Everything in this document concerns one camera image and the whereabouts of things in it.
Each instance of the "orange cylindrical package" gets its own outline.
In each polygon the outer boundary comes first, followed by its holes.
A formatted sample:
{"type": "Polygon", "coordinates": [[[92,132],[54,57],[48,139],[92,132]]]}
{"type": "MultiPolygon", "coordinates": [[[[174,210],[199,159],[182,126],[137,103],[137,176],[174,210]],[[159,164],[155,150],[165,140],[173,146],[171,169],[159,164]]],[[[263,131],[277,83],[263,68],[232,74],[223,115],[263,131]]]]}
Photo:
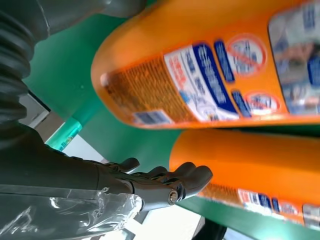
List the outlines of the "orange cylindrical package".
{"type": "Polygon", "coordinates": [[[161,0],[107,37],[100,98],[140,128],[320,121],[320,2],[161,0]]]}
{"type": "Polygon", "coordinates": [[[214,177],[202,197],[320,230],[319,156],[318,139],[186,130],[170,169],[205,165],[214,177]]]}

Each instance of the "product label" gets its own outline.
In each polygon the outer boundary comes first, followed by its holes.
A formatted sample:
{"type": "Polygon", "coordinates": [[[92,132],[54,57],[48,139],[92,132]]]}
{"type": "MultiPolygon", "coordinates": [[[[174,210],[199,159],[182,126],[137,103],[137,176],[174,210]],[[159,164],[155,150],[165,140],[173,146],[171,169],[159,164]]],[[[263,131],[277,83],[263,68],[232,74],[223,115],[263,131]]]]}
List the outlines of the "product label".
{"type": "Polygon", "coordinates": [[[320,3],[310,2],[272,18],[269,33],[288,111],[318,115],[320,3]]]}
{"type": "Polygon", "coordinates": [[[303,211],[306,226],[320,230],[320,206],[304,204],[303,211]]]}
{"type": "Polygon", "coordinates": [[[188,46],[166,54],[165,61],[181,98],[198,121],[239,118],[209,46],[188,46]]]}
{"type": "Polygon", "coordinates": [[[320,230],[320,206],[292,203],[264,193],[209,183],[201,197],[320,230]]]}
{"type": "Polygon", "coordinates": [[[306,123],[320,111],[318,26],[320,2],[261,14],[112,72],[106,88],[136,125],[306,123]]]}

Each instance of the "robotic arm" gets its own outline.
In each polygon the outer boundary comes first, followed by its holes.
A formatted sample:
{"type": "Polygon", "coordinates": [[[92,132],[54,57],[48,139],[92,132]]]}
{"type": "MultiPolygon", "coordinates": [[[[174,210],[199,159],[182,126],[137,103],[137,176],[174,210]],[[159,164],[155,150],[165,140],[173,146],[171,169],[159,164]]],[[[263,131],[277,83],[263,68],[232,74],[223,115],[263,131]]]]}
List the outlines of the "robotic arm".
{"type": "MultiPolygon", "coordinates": [[[[209,168],[190,162],[174,172],[159,166],[148,173],[129,174],[139,166],[137,159],[100,164],[69,157],[45,145],[36,131],[18,123],[26,115],[19,103],[20,96],[28,92],[21,79],[30,74],[29,61],[35,44],[93,14],[131,17],[145,5],[145,0],[0,0],[0,239],[4,233],[4,239],[11,239],[8,236],[17,230],[10,229],[17,214],[11,211],[8,197],[13,199],[29,187],[134,194],[141,199],[140,211],[149,211],[195,195],[210,182],[213,175],[209,168]],[[6,186],[20,188],[12,192],[6,186]],[[6,197],[5,204],[2,196],[6,197]]],[[[37,239],[28,236],[23,239],[37,239]]],[[[39,239],[55,239],[53,236],[48,233],[39,239]]]]}

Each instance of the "metal screw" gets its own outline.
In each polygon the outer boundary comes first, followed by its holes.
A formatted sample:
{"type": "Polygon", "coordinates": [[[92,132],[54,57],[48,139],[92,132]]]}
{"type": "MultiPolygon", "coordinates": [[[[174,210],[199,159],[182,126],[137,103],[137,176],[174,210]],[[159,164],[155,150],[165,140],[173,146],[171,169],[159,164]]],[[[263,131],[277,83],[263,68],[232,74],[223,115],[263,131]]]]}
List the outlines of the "metal screw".
{"type": "Polygon", "coordinates": [[[174,205],[178,199],[178,193],[176,190],[172,190],[169,193],[168,201],[170,205],[174,205]]]}

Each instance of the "clear plastic wrap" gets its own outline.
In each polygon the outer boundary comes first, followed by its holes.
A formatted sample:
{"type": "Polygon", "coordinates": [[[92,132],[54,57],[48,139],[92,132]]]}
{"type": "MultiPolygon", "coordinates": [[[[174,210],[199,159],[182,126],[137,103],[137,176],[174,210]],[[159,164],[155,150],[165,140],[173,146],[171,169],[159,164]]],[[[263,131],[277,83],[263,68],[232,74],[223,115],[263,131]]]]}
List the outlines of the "clear plastic wrap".
{"type": "Polygon", "coordinates": [[[134,194],[0,185],[0,240],[81,239],[124,228],[142,207],[134,194]]]}

